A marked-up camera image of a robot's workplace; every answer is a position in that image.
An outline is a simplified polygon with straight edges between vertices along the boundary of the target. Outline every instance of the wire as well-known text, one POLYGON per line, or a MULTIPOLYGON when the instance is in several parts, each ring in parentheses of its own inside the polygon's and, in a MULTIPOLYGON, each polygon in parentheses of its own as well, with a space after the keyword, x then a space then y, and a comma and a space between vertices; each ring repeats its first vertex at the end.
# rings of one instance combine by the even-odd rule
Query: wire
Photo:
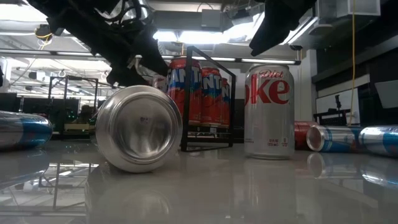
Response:
MULTIPOLYGON (((46 45, 48 45, 47 42, 48 42, 48 40, 49 40, 49 37, 50 37, 50 36, 46 37, 46 39, 45 39, 45 44, 44 44, 44 45, 41 45, 41 46, 39 47, 39 50, 43 50, 43 48, 44 48, 46 45)), ((25 75, 25 73, 31 68, 31 66, 32 66, 33 63, 36 61, 36 59, 37 59, 37 58, 33 59, 33 61, 28 65, 28 67, 26 67, 26 69, 24 70, 24 72, 22 73, 22 75, 20 75, 15 81, 13 81, 13 83, 11 83, 10 86, 12 86, 14 83, 18 82, 18 80, 19 80, 20 78, 22 78, 22 77, 25 75)))
POLYGON ((349 125, 353 122, 353 106, 354 106, 354 87, 355 87, 355 0, 353 0, 353 87, 351 89, 351 116, 349 117, 349 125))
POLYGON ((214 8, 213 8, 213 6, 211 6, 211 4, 208 4, 207 2, 201 2, 201 3, 199 4, 199 6, 198 6, 197 12, 199 12, 199 8, 200 8, 200 6, 201 6, 203 3, 205 3, 205 4, 208 5, 208 6, 210 6, 211 9, 214 10, 214 8))

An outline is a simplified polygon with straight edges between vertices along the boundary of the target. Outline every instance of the can lid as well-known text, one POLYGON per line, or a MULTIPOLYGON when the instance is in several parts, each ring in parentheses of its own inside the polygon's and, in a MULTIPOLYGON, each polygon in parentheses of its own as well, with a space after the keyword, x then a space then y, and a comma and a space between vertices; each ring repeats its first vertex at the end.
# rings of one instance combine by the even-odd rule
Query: can lid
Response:
POLYGON ((287 65, 279 65, 279 64, 272 64, 272 63, 267 63, 267 64, 261 64, 261 65, 256 65, 256 66, 253 66, 253 67, 251 67, 250 69, 249 69, 249 72, 251 72, 251 70, 253 70, 253 69, 256 69, 256 68, 259 68, 259 67, 262 67, 262 66, 268 66, 268 67, 284 67, 284 68, 286 68, 286 69, 289 69, 289 66, 287 66, 287 65))
POLYGON ((307 131, 307 144, 313 151, 319 152, 322 149, 325 143, 324 139, 325 135, 320 126, 312 126, 307 131))

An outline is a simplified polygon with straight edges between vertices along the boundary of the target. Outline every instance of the blue and silver can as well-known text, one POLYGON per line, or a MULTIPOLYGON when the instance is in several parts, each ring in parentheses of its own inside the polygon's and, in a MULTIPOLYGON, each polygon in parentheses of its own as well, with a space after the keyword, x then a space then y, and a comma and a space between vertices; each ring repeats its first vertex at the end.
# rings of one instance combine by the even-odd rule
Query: blue and silver can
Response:
POLYGON ((312 126, 307 144, 315 152, 358 152, 362 128, 344 126, 312 126))
POLYGON ((0 151, 41 146, 51 135, 51 122, 44 117, 0 111, 0 151))
POLYGON ((375 126, 363 129, 359 142, 369 152, 398 157, 398 126, 375 126))

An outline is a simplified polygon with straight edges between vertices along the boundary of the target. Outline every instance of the silver can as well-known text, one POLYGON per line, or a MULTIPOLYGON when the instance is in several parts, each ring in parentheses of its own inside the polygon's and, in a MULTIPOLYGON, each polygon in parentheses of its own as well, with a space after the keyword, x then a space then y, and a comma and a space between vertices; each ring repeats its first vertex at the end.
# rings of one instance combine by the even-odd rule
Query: silver can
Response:
POLYGON ((315 152, 361 152, 360 127, 312 126, 307 131, 307 144, 315 152))
POLYGON ((288 66, 260 65, 245 84, 244 149, 260 159, 294 153, 294 79, 288 66))
POLYGON ((398 157, 398 126, 364 128, 359 134, 359 142, 371 153, 398 157))
POLYGON ((101 107, 95 126, 99 151, 128 172, 149 172, 175 155, 182 137, 177 105, 151 86, 130 86, 101 107))
POLYGON ((166 82, 167 82, 167 77, 164 77, 162 75, 154 75, 154 78, 152 80, 152 86, 165 93, 167 91, 166 82))
POLYGON ((0 111, 0 151, 41 146, 51 135, 51 122, 42 116, 0 111))

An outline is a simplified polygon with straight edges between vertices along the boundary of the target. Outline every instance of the aluminum can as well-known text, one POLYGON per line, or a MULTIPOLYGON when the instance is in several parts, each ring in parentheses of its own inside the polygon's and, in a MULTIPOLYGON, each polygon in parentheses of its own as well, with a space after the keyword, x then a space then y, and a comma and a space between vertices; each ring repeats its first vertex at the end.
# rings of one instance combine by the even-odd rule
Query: aluminum can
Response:
POLYGON ((130 86, 108 98, 98 112, 95 141, 114 166, 149 172, 174 156, 182 136, 177 105, 151 86, 130 86))
MULTIPOLYGON (((185 99, 186 58, 173 59, 167 75, 167 94, 174 100, 183 116, 185 99)), ((192 59, 189 122, 199 123, 201 118, 201 68, 199 61, 192 59)))
POLYGON ((162 75, 154 75, 152 79, 152 86, 165 93, 167 91, 167 77, 162 75))
POLYGON ((221 94, 223 97, 223 100, 221 102, 221 125, 228 128, 229 127, 229 107, 230 107, 230 93, 231 93, 231 88, 229 87, 228 80, 226 78, 223 78, 221 81, 222 84, 222 89, 221 89, 221 94))
POLYGON ((251 157, 288 159, 294 153, 294 79, 287 66, 259 65, 245 84, 244 149, 251 157))
POLYGON ((51 122, 42 116, 0 111, 0 151, 41 146, 51 135, 51 122))
POLYGON ((221 75, 217 68, 202 68, 202 108, 201 123, 210 125, 221 124, 221 75))
POLYGON ((383 156, 398 156, 398 126, 367 127, 361 131, 359 142, 367 151, 383 156))
POLYGON ((307 144, 315 152, 360 152, 361 131, 359 127, 312 126, 307 132, 307 144))
POLYGON ((294 121, 294 146, 296 149, 308 149, 307 131, 313 125, 318 125, 314 121, 294 121))

